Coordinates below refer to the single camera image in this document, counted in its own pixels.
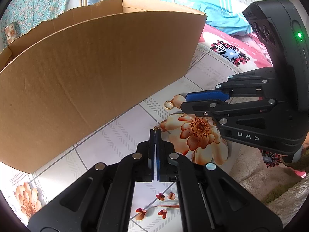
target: floral curtain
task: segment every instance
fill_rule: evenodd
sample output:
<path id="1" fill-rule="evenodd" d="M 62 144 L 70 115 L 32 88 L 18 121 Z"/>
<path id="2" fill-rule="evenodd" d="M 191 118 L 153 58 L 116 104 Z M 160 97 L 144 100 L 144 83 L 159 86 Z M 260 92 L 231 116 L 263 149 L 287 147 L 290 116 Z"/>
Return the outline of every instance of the floral curtain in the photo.
<path id="1" fill-rule="evenodd" d="M 69 0 L 12 0 L 2 16 L 1 34 L 7 46 L 4 32 L 6 26 L 15 22 L 16 33 L 20 36 L 40 22 L 57 17 L 66 10 Z"/>

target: gold jewelry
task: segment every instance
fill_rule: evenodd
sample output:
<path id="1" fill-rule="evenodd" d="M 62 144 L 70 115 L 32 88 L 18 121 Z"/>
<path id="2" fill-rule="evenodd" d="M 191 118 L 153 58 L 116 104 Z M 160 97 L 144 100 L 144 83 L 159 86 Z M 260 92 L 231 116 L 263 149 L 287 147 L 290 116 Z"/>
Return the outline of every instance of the gold jewelry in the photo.
<path id="1" fill-rule="evenodd" d="M 166 101 L 164 103 L 164 108 L 167 109 L 167 110 L 172 110 L 173 107 L 174 107 L 174 104 L 171 101 Z"/>

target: pink floral bedding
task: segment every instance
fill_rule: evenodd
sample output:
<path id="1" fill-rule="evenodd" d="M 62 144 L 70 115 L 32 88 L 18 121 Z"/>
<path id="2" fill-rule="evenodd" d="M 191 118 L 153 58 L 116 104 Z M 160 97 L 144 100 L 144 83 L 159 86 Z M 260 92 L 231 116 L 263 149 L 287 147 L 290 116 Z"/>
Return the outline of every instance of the pink floral bedding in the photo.
<path id="1" fill-rule="evenodd" d="M 258 38 L 255 34 L 252 37 L 252 41 L 256 43 Z M 231 61 L 244 72 L 272 66 L 270 59 L 267 60 L 268 53 L 265 46 L 259 41 L 259 44 L 255 45 L 252 41 L 243 42 L 207 24 L 199 40 L 201 44 Z"/>

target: beige fleece blanket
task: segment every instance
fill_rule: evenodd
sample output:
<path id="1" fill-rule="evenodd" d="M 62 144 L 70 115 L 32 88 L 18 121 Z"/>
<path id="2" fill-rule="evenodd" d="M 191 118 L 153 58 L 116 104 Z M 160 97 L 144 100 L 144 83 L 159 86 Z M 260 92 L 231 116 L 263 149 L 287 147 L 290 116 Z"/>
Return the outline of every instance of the beige fleece blanket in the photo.
<path id="1" fill-rule="evenodd" d="M 283 164 L 266 168 L 260 151 L 248 146 L 240 149 L 230 175 L 253 196 L 266 203 L 280 217 L 284 226 L 294 217 L 309 194 L 308 176 L 302 179 L 292 168 Z M 266 200 L 274 194 L 274 189 L 282 186 L 290 188 L 267 203 Z"/>

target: blue gripper pad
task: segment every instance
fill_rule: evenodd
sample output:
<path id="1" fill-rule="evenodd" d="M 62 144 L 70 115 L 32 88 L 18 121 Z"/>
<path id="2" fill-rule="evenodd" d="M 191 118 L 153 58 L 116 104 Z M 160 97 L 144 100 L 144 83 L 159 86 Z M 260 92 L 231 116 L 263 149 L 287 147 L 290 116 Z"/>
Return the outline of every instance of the blue gripper pad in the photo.
<path id="1" fill-rule="evenodd" d="M 230 99 L 228 94 L 223 93 L 221 90 L 205 90 L 199 92 L 190 92 L 186 96 L 187 102 L 192 101 L 205 101 L 205 100 L 216 100 L 225 101 Z"/>

